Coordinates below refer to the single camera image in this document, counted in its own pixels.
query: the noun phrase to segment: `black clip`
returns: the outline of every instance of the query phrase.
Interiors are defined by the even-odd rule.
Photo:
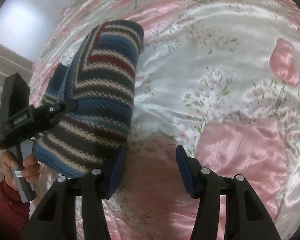
[[[200,198],[191,240],[216,240],[221,195],[227,198],[225,240],[280,240],[266,208],[243,175],[220,177],[188,157],[182,145],[176,149],[176,160],[187,193]]]
[[[54,127],[53,119],[74,111],[77,102],[70,98],[54,105],[25,107],[0,123],[0,149],[8,149]]]
[[[45,194],[23,231],[21,240],[77,240],[75,197],[82,196],[86,240],[110,240],[101,199],[109,199],[119,185],[125,148],[116,157],[78,179],[60,176]]]

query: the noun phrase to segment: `striped knit fabric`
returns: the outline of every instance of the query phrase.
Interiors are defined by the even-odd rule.
[[[140,25],[107,22],[85,38],[70,67],[59,64],[42,103],[74,98],[78,107],[38,139],[34,154],[40,162],[76,178],[102,165],[125,144],[142,43]]]

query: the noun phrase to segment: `satin bedspread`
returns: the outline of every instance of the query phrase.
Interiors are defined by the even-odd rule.
[[[300,225],[300,11],[293,1],[76,0],[61,17],[34,65],[36,106],[58,63],[71,63],[93,27],[127,19],[145,30],[122,186],[103,202],[112,239],[190,238],[198,202],[182,185],[177,144],[219,175],[245,175],[282,240],[292,236]],[[42,168],[38,200],[57,176]],[[80,198],[76,208],[83,239]],[[224,211],[223,202],[218,239]]]

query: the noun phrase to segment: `floral pattern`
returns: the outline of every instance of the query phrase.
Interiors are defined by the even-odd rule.
[[[300,225],[300,80],[297,87],[288,86],[271,72],[269,58],[276,40],[284,38],[294,47],[300,73],[300,10],[295,3],[77,0],[63,13],[35,64],[30,102],[40,104],[58,63],[72,62],[95,25],[117,18],[136,21],[145,30],[136,69],[128,157],[140,153],[154,134],[170,137],[195,157],[198,140],[211,121],[250,124],[276,118],[289,154],[289,176],[275,199],[280,206],[275,223],[281,239],[288,239]],[[51,173],[42,176],[41,195],[55,178]],[[111,232],[120,239],[118,232],[127,224],[131,239],[155,239],[146,233],[153,214],[132,217],[123,193],[124,185],[103,202]]]

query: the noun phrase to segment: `pink flower print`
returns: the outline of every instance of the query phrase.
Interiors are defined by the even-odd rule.
[[[186,138],[186,134],[184,132],[181,132],[181,133],[179,133],[179,137],[181,139],[184,139],[184,138]]]
[[[140,76],[136,76],[136,80],[137,81],[143,81],[146,79],[146,76],[145,75],[140,75]]]

